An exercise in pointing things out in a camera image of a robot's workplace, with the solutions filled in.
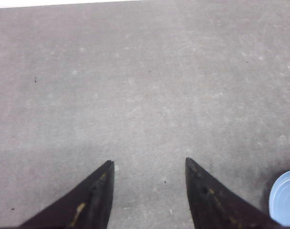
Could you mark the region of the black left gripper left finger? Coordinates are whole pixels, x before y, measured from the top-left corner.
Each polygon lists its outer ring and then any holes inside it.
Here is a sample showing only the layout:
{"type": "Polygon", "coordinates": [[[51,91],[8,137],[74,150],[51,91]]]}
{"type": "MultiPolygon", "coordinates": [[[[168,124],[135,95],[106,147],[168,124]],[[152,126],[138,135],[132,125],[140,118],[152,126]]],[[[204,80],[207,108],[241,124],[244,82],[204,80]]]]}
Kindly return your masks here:
{"type": "Polygon", "coordinates": [[[20,229],[106,229],[113,203],[115,165],[106,161],[20,229]]]}

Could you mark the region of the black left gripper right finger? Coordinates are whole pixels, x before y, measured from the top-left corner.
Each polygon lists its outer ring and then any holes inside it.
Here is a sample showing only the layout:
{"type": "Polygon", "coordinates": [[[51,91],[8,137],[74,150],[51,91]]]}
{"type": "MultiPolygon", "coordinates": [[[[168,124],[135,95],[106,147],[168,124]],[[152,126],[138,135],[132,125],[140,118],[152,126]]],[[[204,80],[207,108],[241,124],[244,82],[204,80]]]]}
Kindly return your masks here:
{"type": "Polygon", "coordinates": [[[283,229],[233,193],[192,158],[185,160],[189,209],[196,229],[283,229]]]}

